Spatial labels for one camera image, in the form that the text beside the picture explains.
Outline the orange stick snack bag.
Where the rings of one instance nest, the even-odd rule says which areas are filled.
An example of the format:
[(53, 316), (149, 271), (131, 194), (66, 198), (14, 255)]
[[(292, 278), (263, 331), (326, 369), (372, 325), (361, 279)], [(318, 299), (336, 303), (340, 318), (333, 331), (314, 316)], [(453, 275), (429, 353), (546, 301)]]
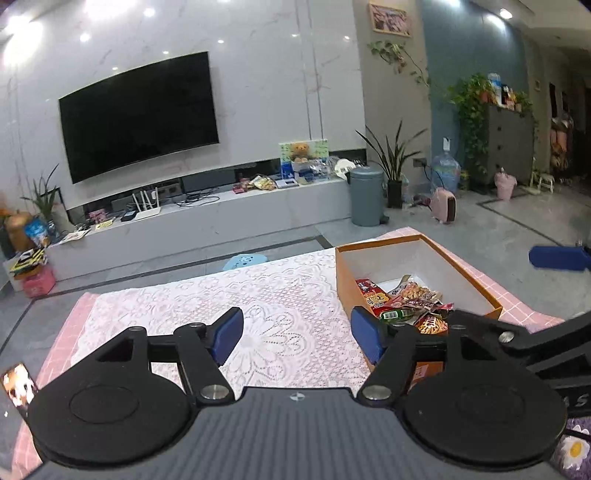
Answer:
[(449, 330), (446, 319), (436, 313), (426, 313), (415, 323), (415, 327), (422, 335), (443, 335)]

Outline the green sausage stick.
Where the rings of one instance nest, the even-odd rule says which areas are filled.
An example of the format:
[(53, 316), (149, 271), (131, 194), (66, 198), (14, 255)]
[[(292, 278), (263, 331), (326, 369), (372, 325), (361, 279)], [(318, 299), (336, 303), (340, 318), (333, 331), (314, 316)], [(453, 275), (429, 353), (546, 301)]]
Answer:
[(378, 318), (389, 324), (404, 324), (409, 321), (413, 321), (416, 316), (416, 312), (412, 309), (400, 308), (400, 309), (386, 309), (381, 311)]

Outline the red silver snack bag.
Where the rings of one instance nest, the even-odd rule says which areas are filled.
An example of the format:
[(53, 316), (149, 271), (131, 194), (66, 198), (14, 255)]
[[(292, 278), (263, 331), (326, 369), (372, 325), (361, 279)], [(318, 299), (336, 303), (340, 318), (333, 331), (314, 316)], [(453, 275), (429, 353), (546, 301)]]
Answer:
[(370, 279), (358, 279), (356, 285), (370, 309), (379, 308), (390, 301), (390, 296)]

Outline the red spicy strip packet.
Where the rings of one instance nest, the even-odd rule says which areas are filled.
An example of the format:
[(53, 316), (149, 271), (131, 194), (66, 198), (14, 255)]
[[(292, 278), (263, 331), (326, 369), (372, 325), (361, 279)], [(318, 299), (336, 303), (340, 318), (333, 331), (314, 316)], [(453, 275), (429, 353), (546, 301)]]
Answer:
[(420, 312), (449, 312), (454, 309), (453, 303), (443, 303), (440, 300), (425, 300), (421, 298), (416, 299), (403, 299), (403, 300), (391, 300), (390, 305), (396, 309), (411, 309)]

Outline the gold clear nut bag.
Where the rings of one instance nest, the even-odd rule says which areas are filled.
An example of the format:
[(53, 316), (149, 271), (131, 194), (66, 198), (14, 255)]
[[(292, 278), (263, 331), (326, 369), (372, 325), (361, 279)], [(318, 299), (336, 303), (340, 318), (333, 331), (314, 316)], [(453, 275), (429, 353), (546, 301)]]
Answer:
[(424, 286), (421, 282), (417, 282), (411, 275), (405, 275), (400, 283), (394, 289), (388, 292), (390, 300), (416, 299), (421, 298), (425, 300), (440, 300), (443, 299), (443, 294), (436, 290)]

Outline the blue plastic stool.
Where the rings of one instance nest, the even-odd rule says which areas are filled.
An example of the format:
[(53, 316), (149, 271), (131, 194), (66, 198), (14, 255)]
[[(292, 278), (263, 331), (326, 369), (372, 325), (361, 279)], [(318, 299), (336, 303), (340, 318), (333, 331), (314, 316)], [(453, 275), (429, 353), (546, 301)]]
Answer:
[(267, 262), (266, 256), (259, 253), (242, 253), (232, 256), (222, 267), (223, 271), (231, 271), (252, 265), (259, 265)]

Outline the pink space heater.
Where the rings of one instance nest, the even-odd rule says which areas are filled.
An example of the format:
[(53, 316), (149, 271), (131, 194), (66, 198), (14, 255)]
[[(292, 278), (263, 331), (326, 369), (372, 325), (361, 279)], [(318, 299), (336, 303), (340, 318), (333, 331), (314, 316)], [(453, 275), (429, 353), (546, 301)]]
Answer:
[(456, 196), (443, 187), (435, 189), (431, 198), (430, 208), (433, 216), (443, 224), (450, 224), (456, 220)]

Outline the dark grey cabinet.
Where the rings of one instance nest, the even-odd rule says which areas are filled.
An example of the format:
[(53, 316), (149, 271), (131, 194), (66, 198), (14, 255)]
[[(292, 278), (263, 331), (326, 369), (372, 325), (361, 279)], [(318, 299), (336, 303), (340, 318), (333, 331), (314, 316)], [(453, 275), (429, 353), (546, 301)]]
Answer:
[(487, 173), (484, 182), (492, 185), (498, 168), (502, 167), (519, 183), (528, 183), (534, 156), (533, 116), (490, 105), (487, 127), (488, 153), (483, 163)]

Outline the grey pedal trash bin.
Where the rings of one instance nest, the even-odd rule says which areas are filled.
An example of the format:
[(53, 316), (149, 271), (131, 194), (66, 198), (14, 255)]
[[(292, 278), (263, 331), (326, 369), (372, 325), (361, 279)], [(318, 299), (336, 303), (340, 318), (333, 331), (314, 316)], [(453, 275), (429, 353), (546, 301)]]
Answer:
[(360, 227), (386, 225), (384, 173), (378, 167), (358, 166), (348, 173), (352, 222)]

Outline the pink storage box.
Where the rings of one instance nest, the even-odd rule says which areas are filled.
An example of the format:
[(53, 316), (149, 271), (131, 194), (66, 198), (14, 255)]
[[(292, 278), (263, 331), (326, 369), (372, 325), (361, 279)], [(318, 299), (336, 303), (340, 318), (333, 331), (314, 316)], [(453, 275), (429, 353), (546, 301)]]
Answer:
[(22, 281), (25, 295), (30, 299), (46, 296), (56, 285), (53, 270), (45, 265), (35, 275), (30, 275)]

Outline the ivy plant on cabinet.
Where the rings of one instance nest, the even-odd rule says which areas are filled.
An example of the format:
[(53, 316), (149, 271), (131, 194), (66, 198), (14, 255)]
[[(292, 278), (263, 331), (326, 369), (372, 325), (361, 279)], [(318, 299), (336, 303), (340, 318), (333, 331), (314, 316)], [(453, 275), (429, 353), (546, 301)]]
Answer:
[(488, 110), (494, 97), (489, 79), (482, 73), (459, 79), (448, 88), (449, 101), (455, 106), (460, 129), (460, 144), (465, 169), (472, 179), (483, 180), (488, 172)]

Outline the teddy bear gift box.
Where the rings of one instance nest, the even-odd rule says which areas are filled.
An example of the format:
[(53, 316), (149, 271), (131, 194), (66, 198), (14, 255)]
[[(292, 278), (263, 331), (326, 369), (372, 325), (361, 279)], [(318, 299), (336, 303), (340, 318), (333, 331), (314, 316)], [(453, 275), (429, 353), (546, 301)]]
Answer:
[(329, 143), (325, 139), (280, 143), (280, 175), (307, 185), (329, 178)]

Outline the left potted green plant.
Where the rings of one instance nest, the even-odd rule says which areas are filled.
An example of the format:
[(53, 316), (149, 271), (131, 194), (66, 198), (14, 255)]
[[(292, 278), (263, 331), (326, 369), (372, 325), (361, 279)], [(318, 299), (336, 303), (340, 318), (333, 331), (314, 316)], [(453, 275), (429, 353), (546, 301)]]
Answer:
[(22, 200), (31, 202), (37, 208), (46, 222), (53, 220), (53, 207), (58, 187), (51, 187), (50, 181), (58, 167), (59, 165), (56, 164), (48, 175), (42, 175), (38, 181), (34, 180), (32, 193), (22, 197)]

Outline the golden gourd ornament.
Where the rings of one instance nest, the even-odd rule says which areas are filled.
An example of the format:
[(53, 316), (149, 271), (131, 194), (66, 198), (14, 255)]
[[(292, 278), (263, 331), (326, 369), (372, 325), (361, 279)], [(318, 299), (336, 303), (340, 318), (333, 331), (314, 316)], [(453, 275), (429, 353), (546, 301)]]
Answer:
[(4, 226), (15, 251), (25, 252), (35, 247), (34, 242), (25, 233), (25, 227), (32, 220), (33, 216), (29, 212), (17, 212), (5, 219)]

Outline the framed wall picture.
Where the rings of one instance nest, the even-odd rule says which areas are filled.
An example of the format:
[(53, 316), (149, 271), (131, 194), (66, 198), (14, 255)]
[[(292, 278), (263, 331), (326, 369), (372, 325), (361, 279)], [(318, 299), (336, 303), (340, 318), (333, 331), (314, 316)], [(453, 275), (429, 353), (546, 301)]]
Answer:
[(405, 38), (412, 36), (410, 17), (405, 10), (370, 3), (369, 15), (374, 32)]

